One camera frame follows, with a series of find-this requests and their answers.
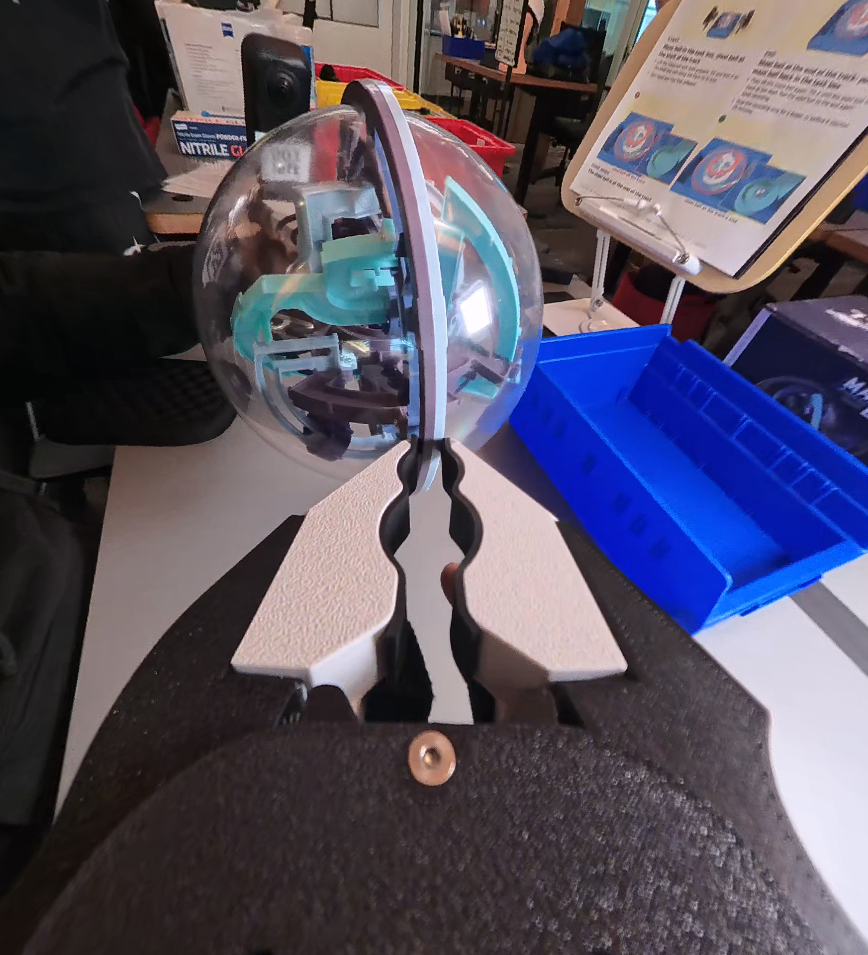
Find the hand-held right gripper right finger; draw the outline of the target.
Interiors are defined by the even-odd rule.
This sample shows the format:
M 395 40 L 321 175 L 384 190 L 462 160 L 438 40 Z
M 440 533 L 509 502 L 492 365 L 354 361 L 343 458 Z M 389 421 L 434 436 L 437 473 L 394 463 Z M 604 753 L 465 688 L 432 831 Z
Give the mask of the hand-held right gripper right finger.
M 628 661 L 552 513 L 455 439 L 444 442 L 450 645 L 475 722 L 552 722 L 564 687 Z

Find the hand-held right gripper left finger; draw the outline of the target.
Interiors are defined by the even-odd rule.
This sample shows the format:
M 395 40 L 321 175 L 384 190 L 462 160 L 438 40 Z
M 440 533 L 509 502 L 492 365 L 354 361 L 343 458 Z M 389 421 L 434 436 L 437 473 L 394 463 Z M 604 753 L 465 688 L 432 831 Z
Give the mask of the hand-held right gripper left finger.
M 412 449 L 400 442 L 308 510 L 230 660 L 238 673 L 336 686 L 347 699 L 377 685 L 399 580 L 381 525 Z

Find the clear maze ball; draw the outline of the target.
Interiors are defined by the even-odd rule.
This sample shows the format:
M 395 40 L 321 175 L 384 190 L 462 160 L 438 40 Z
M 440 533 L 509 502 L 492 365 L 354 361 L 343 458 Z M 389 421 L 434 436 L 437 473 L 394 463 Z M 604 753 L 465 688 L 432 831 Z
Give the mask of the clear maze ball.
M 477 451 L 499 432 L 537 360 L 541 273 L 523 209 L 487 163 L 387 84 L 357 80 L 226 172 L 193 294 L 238 414 L 346 481 L 403 441 Z

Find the person's left forearm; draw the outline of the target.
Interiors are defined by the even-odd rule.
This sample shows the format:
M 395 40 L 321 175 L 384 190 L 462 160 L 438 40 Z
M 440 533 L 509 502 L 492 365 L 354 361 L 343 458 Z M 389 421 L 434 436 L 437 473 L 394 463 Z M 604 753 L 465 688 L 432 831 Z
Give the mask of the person's left forearm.
M 0 409 L 193 348 L 193 257 L 192 243 L 0 252 Z

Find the dark maze ball box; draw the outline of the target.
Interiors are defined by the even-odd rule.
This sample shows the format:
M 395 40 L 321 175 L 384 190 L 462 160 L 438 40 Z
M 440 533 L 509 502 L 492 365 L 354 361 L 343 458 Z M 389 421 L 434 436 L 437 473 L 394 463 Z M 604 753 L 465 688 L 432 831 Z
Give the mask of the dark maze ball box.
M 867 297 L 769 304 L 724 363 L 868 467 Z

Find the white carton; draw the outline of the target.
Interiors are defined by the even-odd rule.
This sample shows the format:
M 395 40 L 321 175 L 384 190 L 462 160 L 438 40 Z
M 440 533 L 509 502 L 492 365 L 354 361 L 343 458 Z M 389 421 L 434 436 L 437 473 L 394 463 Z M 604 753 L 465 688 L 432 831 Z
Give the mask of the white carton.
M 312 30 L 304 27 L 302 2 L 156 1 L 179 93 L 189 113 L 245 114 L 242 42 L 261 33 L 291 42 L 313 66 Z

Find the nitrile glove box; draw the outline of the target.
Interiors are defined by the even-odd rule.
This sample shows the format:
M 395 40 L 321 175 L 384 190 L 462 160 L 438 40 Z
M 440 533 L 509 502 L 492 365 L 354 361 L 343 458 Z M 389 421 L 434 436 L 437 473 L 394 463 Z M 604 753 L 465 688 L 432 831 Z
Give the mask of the nitrile glove box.
M 239 115 L 173 113 L 169 125 L 182 156 L 197 160 L 239 161 L 267 131 L 249 130 Z

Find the stack of white papers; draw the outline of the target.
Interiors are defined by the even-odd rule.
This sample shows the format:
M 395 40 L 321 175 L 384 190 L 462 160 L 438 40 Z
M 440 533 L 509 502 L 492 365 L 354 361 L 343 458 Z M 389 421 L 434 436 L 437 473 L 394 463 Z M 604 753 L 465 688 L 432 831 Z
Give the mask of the stack of white papers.
M 188 171 L 167 178 L 163 190 L 171 195 L 211 198 L 231 163 L 225 160 L 196 161 Z

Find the blue plastic bin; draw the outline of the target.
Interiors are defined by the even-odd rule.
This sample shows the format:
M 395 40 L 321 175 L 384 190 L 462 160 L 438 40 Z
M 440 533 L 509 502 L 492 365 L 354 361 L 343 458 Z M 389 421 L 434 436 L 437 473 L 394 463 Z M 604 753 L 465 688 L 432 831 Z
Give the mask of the blue plastic bin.
M 665 327 L 541 339 L 510 425 L 690 634 L 868 553 L 868 467 Z

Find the orange-edged desk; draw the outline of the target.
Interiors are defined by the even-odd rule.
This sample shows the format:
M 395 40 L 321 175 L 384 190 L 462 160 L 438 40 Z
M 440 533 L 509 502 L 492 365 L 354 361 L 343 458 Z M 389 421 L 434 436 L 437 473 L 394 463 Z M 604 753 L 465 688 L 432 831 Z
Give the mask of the orange-edged desk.
M 160 191 L 142 203 L 142 210 L 157 236 L 196 236 L 209 204 L 207 197 Z

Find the black textured wrist pad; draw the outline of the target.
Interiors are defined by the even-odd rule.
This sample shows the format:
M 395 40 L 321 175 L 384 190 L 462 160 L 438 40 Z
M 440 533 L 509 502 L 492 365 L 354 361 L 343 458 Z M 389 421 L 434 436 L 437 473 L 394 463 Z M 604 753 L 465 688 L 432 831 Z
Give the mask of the black textured wrist pad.
M 39 434 L 71 446 L 189 446 L 221 436 L 236 417 L 208 365 L 177 358 L 32 405 Z

